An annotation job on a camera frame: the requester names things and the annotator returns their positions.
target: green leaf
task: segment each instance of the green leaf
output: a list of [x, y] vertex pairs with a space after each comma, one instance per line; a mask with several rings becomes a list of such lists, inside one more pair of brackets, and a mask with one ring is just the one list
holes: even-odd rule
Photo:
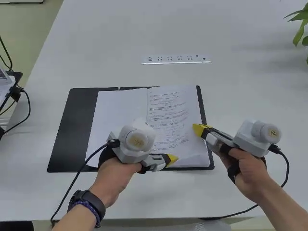
[[300, 39], [303, 37], [304, 34], [304, 27], [308, 23], [308, 19], [305, 19], [302, 21], [302, 24], [300, 25], [300, 28], [293, 39], [293, 44], [297, 47]]
[[306, 36], [306, 37], [303, 38], [302, 44], [303, 44], [304, 46], [308, 46], [308, 36]]
[[297, 20], [303, 20], [303, 19], [308, 19], [308, 11], [302, 11], [300, 12], [298, 15], [296, 15], [295, 17], [291, 18], [289, 20], [290, 21], [297, 21]]
[[297, 14], [297, 13], [301, 13], [303, 10], [300, 11], [295, 11], [293, 13], [288, 14], [287, 16], [285, 16], [284, 18], [290, 17], [291, 15]]

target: cable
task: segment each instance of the cable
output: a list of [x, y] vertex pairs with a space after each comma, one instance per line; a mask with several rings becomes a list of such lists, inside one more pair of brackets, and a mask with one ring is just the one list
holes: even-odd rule
[[4, 64], [8, 69], [10, 69], [10, 67], [6, 64], [4, 58], [3, 58], [1, 55], [0, 55], [0, 59], [2, 60], [3, 64]]
[[99, 147], [99, 148], [98, 148], [95, 152], [93, 152], [93, 153], [86, 159], [86, 161], [83, 163], [83, 165], [81, 166], [80, 170], [77, 172], [75, 178], [73, 179], [72, 183], [71, 183], [70, 186], [68, 187], [68, 189], [67, 189], [67, 191], [66, 191], [66, 193], [65, 193], [65, 195], [64, 195], [64, 197], [63, 197], [63, 199], [62, 199], [62, 201], [60, 202], [60, 204], [59, 204], [57, 210], [54, 212], [53, 216], [50, 218], [50, 222], [51, 222], [51, 226], [52, 226], [52, 227], [54, 227], [54, 225], [55, 225], [55, 223], [56, 223], [55, 220], [53, 220], [53, 218], [54, 218], [54, 217], [57, 215], [57, 213], [59, 212], [61, 206], [62, 206], [63, 203], [64, 203], [64, 200], [66, 199], [66, 197], [67, 197], [69, 191], [72, 189], [74, 183], [76, 182], [76, 180], [77, 180], [78, 176], [80, 175], [81, 171], [83, 170], [83, 168], [86, 166], [86, 164], [89, 162], [89, 160], [90, 160], [92, 157], [94, 157], [100, 150], [102, 150], [103, 148], [105, 148], [107, 145], [108, 145], [108, 143], [106, 143], [106, 144], [104, 144], [103, 146]]
[[7, 55], [7, 57], [9, 58], [10, 66], [8, 66], [8, 65], [5, 63], [5, 61], [4, 61], [4, 59], [3, 59], [2, 57], [1, 57], [1, 59], [2, 59], [2, 61], [4, 62], [4, 65], [5, 65], [7, 68], [9, 68], [9, 71], [12, 71], [12, 69], [13, 69], [13, 61], [12, 61], [12, 59], [11, 59], [11, 57], [10, 57], [10, 54], [9, 54], [8, 50], [6, 49], [6, 47], [5, 47], [5, 45], [4, 45], [4, 42], [3, 42], [2, 38], [1, 38], [1, 36], [0, 36], [0, 43], [1, 43], [1, 45], [2, 45], [2, 47], [3, 47], [3, 49], [4, 49], [4, 51], [5, 51], [5, 53], [6, 53], [6, 55]]
[[[279, 154], [281, 155], [284, 160], [285, 160], [285, 163], [286, 163], [286, 166], [287, 166], [287, 170], [285, 172], [285, 179], [284, 179], [284, 182], [282, 183], [282, 185], [280, 187], [284, 187], [285, 184], [288, 182], [289, 180], [289, 172], [290, 172], [290, 163], [289, 163], [289, 160], [288, 158], [283, 154], [282, 151], [280, 151], [280, 148], [277, 146], [277, 145], [271, 145], [271, 147], [269, 148], [270, 151], [274, 152], [275, 154]], [[259, 205], [254, 205], [244, 211], [241, 211], [241, 212], [237, 212], [237, 213], [233, 213], [233, 214], [229, 214], [229, 215], [225, 215], [225, 216], [221, 216], [221, 217], [213, 217], [213, 218], [199, 218], [201, 220], [220, 220], [220, 219], [224, 219], [224, 218], [229, 218], [229, 217], [233, 217], [233, 216], [236, 216], [236, 215], [240, 215], [240, 214], [243, 214], [243, 213], [247, 213], [251, 210], [253, 210], [254, 208], [258, 207]]]
[[21, 89], [20, 91], [23, 92], [23, 93], [26, 95], [26, 97], [27, 97], [28, 105], [29, 105], [29, 112], [28, 112], [28, 115], [26, 116], [25, 119], [23, 119], [22, 121], [20, 121], [18, 124], [15, 124], [13, 127], [11, 127], [10, 129], [6, 130], [6, 131], [4, 132], [4, 134], [5, 134], [5, 133], [8, 133], [10, 130], [14, 129], [14, 128], [17, 127], [18, 125], [24, 123], [24, 122], [29, 118], [29, 116], [30, 116], [30, 114], [31, 114], [31, 104], [30, 104], [29, 95], [28, 95], [28, 93], [27, 93], [24, 89]]
[[15, 103], [16, 101], [13, 101], [13, 103], [11, 103], [10, 106], [8, 106], [3, 112], [0, 113], [0, 116], [3, 115], [4, 113], [6, 113], [12, 106], [13, 104]]

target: floor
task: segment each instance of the floor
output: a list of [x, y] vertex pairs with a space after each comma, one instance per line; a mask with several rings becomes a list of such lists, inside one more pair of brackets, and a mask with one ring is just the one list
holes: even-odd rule
[[[28, 80], [62, 2], [63, 0], [45, 0], [43, 4], [0, 5], [0, 35], [12, 57], [13, 69], [24, 73], [21, 86]], [[4, 116], [10, 117], [12, 112], [13, 108]], [[232, 230], [272, 229], [266, 217], [244, 221], [231, 218], [227, 222], [232, 224]], [[34, 226], [36, 231], [50, 230], [48, 221], [34, 221]]]

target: hand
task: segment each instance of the hand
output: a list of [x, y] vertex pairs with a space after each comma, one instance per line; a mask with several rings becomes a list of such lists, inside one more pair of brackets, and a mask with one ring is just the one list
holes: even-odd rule
[[90, 191], [108, 208], [115, 203], [134, 173], [140, 170], [140, 163], [122, 164], [117, 158], [109, 159], [100, 167]]
[[[231, 166], [230, 160], [223, 154], [217, 154], [226, 168]], [[229, 155], [239, 160], [241, 173], [235, 178], [235, 185], [249, 200], [258, 203], [264, 190], [272, 184], [276, 184], [266, 171], [261, 159], [255, 158], [248, 152], [232, 148]]]

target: white table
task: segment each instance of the white table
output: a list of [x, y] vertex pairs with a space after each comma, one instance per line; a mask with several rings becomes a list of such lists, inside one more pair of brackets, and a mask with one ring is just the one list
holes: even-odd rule
[[[292, 45], [299, 23], [283, 19], [304, 3], [65, 0], [26, 86], [31, 117], [0, 143], [0, 220], [49, 219], [73, 179], [46, 171], [69, 90], [135, 85], [200, 85], [208, 123], [230, 134], [246, 118], [281, 127], [291, 163], [285, 189], [308, 209], [307, 52]], [[141, 65], [144, 55], [176, 53], [206, 53], [212, 63]], [[27, 107], [23, 97], [11, 124]], [[210, 217], [250, 207], [214, 161], [213, 171], [136, 174], [106, 218]], [[283, 159], [267, 161], [282, 182]], [[69, 197], [95, 175], [81, 174]], [[66, 208], [67, 201], [57, 218]]]

